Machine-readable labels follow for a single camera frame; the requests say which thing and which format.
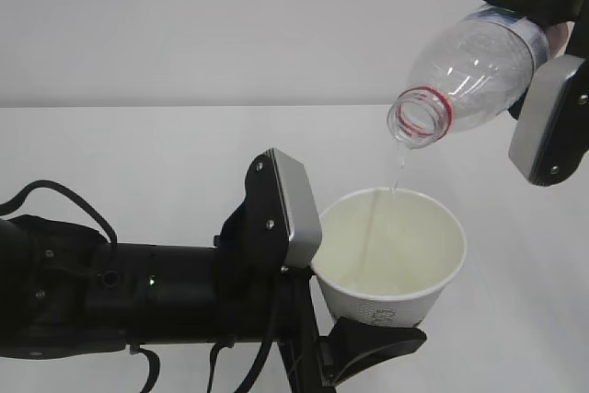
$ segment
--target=clear plastic bottle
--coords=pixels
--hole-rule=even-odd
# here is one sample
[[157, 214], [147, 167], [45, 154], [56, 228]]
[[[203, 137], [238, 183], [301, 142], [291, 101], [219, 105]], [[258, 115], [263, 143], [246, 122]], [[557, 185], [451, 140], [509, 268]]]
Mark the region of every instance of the clear plastic bottle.
[[418, 56], [408, 89], [388, 113], [389, 130], [418, 148], [491, 120], [524, 94], [568, 33], [566, 24], [544, 31], [511, 11], [483, 7]]

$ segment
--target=bottle opening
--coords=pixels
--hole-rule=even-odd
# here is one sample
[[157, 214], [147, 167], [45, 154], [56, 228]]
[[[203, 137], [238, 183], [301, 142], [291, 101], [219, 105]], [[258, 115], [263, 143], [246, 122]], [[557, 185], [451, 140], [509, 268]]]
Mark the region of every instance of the bottle opening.
[[392, 135], [410, 149], [416, 149], [447, 133], [452, 111], [441, 93], [431, 87], [416, 87], [398, 97], [387, 120]]

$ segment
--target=paper cup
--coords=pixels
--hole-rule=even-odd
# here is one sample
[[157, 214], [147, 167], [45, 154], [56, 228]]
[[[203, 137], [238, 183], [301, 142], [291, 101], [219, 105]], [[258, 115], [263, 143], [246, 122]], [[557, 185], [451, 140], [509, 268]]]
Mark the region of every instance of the paper cup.
[[467, 254], [456, 217], [415, 191], [354, 192], [321, 215], [321, 226], [311, 267], [334, 319], [415, 327]]

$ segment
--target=white table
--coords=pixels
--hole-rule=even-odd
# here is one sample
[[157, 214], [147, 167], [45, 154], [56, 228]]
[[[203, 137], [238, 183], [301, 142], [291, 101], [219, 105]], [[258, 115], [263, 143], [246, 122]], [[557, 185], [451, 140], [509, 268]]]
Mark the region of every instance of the white table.
[[[306, 164], [318, 208], [357, 189], [389, 185], [395, 144], [387, 107], [1, 110], [0, 200], [34, 179], [79, 191], [121, 241], [209, 245], [243, 196], [253, 157], [273, 145]], [[447, 205], [469, 242], [463, 271], [423, 324], [414, 355], [351, 379], [340, 393], [584, 392], [589, 388], [589, 167], [560, 186], [525, 183], [507, 158], [514, 122], [503, 115], [410, 155], [400, 185]], [[25, 212], [90, 222], [49, 192]], [[320, 327], [326, 308], [315, 292]], [[156, 392], [204, 391], [207, 345], [156, 348]], [[215, 392], [235, 389], [257, 345], [221, 352]], [[0, 361], [11, 393], [138, 391], [142, 357], [126, 353], [60, 361]], [[272, 350], [253, 389], [288, 391]]]

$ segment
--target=robotic hand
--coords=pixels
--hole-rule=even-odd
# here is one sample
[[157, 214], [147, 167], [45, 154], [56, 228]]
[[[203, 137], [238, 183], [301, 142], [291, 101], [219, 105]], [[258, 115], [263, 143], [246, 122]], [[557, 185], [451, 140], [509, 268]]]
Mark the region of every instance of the robotic hand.
[[564, 55], [540, 66], [510, 109], [518, 120], [509, 150], [533, 184], [563, 182], [589, 149], [589, 0], [483, 0], [547, 28], [574, 22]]
[[97, 211], [52, 181], [28, 185], [0, 204], [12, 214], [29, 193], [48, 188], [89, 214], [107, 234], [24, 215], [0, 219], [0, 356], [64, 358], [130, 345], [149, 362], [142, 393], [159, 374], [142, 346], [214, 342], [216, 356], [239, 341], [260, 350], [236, 393], [251, 389], [277, 342], [293, 392], [333, 393], [382, 361], [415, 352], [419, 329], [380, 328], [339, 318], [319, 336], [308, 264], [321, 241], [303, 165], [277, 149], [254, 159], [245, 200], [225, 221], [214, 248], [119, 243]]

